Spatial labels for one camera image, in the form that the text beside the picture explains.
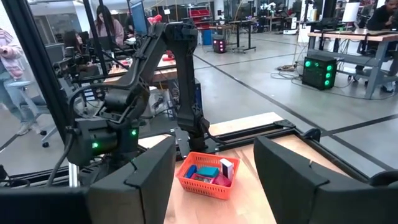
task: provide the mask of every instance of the person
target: person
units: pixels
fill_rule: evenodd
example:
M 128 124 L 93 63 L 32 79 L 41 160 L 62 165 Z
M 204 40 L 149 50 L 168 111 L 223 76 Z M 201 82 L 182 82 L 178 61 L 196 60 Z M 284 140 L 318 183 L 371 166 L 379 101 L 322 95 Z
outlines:
M 113 19 L 111 12 L 106 6 L 97 7 L 97 18 L 95 20 L 95 27 L 98 37 L 106 37 L 108 33 L 106 32 L 105 19 L 109 25 L 109 32 L 111 35 L 115 36 L 116 43 L 122 46 L 124 43 L 124 29 L 123 26 L 117 19 Z M 90 31 L 90 38 L 93 38 L 93 33 Z
M 65 48 L 73 47 L 76 53 L 82 54 L 81 46 L 83 45 L 83 41 L 79 33 L 75 30 L 65 32 L 63 35 L 63 44 Z
M 16 133 L 19 136 L 27 134 L 31 129 L 34 129 L 37 134 L 40 133 L 33 112 L 29 108 L 19 106 L 24 102 L 19 90 L 7 87 L 23 79 L 24 71 L 19 61 L 22 55 L 22 48 L 13 36 L 0 28 L 0 103 L 21 122 L 21 127 Z
M 383 30 L 390 29 L 392 23 L 394 22 L 394 13 L 398 7 L 398 0 L 386 0 L 384 5 L 377 8 L 372 17 L 368 20 L 367 28 L 368 30 Z M 368 42 L 368 49 L 371 49 L 376 53 L 378 47 L 378 42 Z M 388 56 L 392 56 L 393 60 L 388 72 L 388 76 L 395 76 L 398 72 L 398 52 L 396 52 L 396 43 L 391 42 L 387 47 Z M 357 65 L 355 67 L 357 73 L 362 72 L 364 66 Z M 394 82 L 389 82 L 383 84 L 383 91 L 392 93 L 394 91 Z
M 126 31 L 127 39 L 134 37 L 134 26 L 130 15 L 128 15 L 126 21 L 124 21 L 124 30 Z
M 70 30 L 66 31 L 65 34 L 63 35 L 63 44 L 65 48 L 67 47 L 73 47 L 75 50 L 75 55 L 77 56 L 82 56 L 83 50 L 82 50 L 82 45 L 83 41 L 79 35 L 78 32 L 75 30 Z M 78 71 L 79 72 L 89 72 L 91 73 L 95 69 L 95 65 L 92 62 L 88 62 L 86 65 L 79 65 L 78 66 Z M 86 73 L 80 73 L 81 77 L 87 77 L 90 76 L 90 74 Z

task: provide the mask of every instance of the wooden tabletop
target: wooden tabletop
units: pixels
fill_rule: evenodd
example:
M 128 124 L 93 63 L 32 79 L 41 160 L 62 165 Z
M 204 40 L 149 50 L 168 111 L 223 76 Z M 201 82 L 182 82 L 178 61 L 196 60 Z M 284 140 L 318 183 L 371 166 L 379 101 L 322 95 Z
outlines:
M 264 113 L 232 121 L 212 124 L 213 135 L 230 133 L 240 129 L 253 128 L 274 121 L 282 120 L 275 113 Z M 155 136 L 140 139 L 139 144 L 152 147 L 166 136 Z M 331 170 L 346 175 L 330 161 L 314 151 L 311 147 L 295 136 L 286 136 L 274 140 L 276 143 L 314 161 Z M 227 201 L 190 193 L 182 189 L 180 182 L 174 178 L 169 205 L 167 207 L 166 224 L 274 224 L 275 218 L 262 189 L 254 162 L 253 146 L 244 146 L 219 153 L 228 157 L 240 158 L 238 173 L 231 198 Z M 176 163 L 175 172 L 181 166 Z
M 331 31 L 323 34 L 323 37 L 349 39 L 349 40 L 364 40 L 366 34 L 380 34 L 384 32 L 390 32 L 389 30 L 371 31 L 367 29 L 356 29 L 353 31 Z M 309 37 L 321 37 L 322 33 L 311 32 L 308 34 Z M 396 34 L 386 34 L 379 36 L 368 36 L 368 40 L 371 41 L 395 41 L 398 40 L 398 32 Z
M 164 81 L 164 80 L 168 80 L 168 79 L 174 79 L 177 78 L 177 69 L 176 68 L 170 68 L 170 69 L 161 69 L 162 67 L 168 67 L 171 65 L 175 65 L 175 60 L 171 60 L 171 61 L 163 61 L 160 60 L 157 68 L 160 69 L 160 71 L 155 71 L 155 75 L 153 78 L 153 82 L 159 82 L 159 81 Z M 108 72 L 108 74 L 123 74 L 126 73 L 127 70 L 122 68 L 122 67 L 117 67 L 116 65 L 112 66 L 112 69 Z M 113 77 L 113 78 L 107 78 L 104 82 L 105 83 L 112 83 L 112 82 L 116 82 L 120 79 L 121 77 Z

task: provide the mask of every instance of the gray concrete floor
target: gray concrete floor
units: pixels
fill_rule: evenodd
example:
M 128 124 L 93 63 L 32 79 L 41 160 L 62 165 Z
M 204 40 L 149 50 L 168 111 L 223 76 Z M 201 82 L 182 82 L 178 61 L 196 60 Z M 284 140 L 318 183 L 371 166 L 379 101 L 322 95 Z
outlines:
M 241 44 L 247 41 L 242 35 Z M 321 128 L 325 135 L 321 143 L 368 176 L 398 168 L 394 140 L 398 97 L 376 90 L 375 100 L 359 99 L 364 96 L 363 80 L 350 83 L 342 74 L 337 75 L 337 87 L 331 91 L 273 78 L 276 67 L 303 60 L 305 46 L 297 46 L 294 54 L 295 42 L 292 35 L 254 34 L 252 45 L 257 49 L 246 54 L 215 54 L 209 47 L 198 47 L 195 76 L 201 83 L 206 118 L 219 123 L 273 111 L 302 130 Z M 356 45 L 350 43 L 349 53 L 355 53 Z M 0 116 L 2 145 L 14 135 L 18 122 L 6 110 L 0 110 Z M 40 119 L 43 125 L 51 122 L 50 116 Z M 170 126 L 164 119 L 156 123 L 159 129 Z M 63 144 L 58 134 L 49 143 L 50 147 L 42 148 L 40 136 L 33 132 L 18 137 L 0 152 L 0 164 L 10 174 L 51 169 Z

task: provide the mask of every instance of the red storage bin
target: red storage bin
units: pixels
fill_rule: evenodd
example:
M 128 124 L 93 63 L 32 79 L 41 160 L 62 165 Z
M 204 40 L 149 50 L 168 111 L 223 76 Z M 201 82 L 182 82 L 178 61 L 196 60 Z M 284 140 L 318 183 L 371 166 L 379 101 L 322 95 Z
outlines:
M 233 179 L 230 187 L 225 187 L 216 184 L 204 183 L 199 180 L 193 180 L 185 178 L 185 174 L 192 165 L 196 165 L 198 169 L 203 166 L 213 166 L 218 167 L 221 171 L 221 159 L 227 159 L 234 164 L 233 167 Z M 176 177 L 180 181 L 181 186 L 184 190 L 189 192 L 194 192 L 197 194 L 207 195 L 214 198 L 219 198 L 223 200 L 228 200 L 231 196 L 232 188 L 235 183 L 235 176 L 238 171 L 240 160 L 233 157 L 217 156 L 212 154 L 205 154 L 199 152 L 191 152 L 188 157 L 184 160 L 183 164 L 178 170 Z

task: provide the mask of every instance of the long hair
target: long hair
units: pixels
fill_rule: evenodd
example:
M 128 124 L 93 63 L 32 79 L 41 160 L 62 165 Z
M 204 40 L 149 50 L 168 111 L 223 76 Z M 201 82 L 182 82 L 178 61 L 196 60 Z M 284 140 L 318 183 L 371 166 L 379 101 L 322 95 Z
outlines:
M 106 6 L 98 6 L 97 7 L 97 20 L 96 20 L 96 25 L 97 25 L 97 30 L 98 33 L 101 33 L 101 26 L 102 26 L 102 20 L 100 19 L 100 14 L 102 13 L 102 16 L 104 18 L 104 21 L 106 21 L 109 24 L 109 31 L 111 34 L 114 35 L 114 25 L 113 25 L 113 18 L 111 15 L 111 12 L 109 11 L 108 7 Z
M 63 35 L 63 44 L 65 48 L 74 47 L 76 51 L 81 53 L 80 44 L 77 41 L 76 34 L 78 34 L 75 30 L 66 31 Z

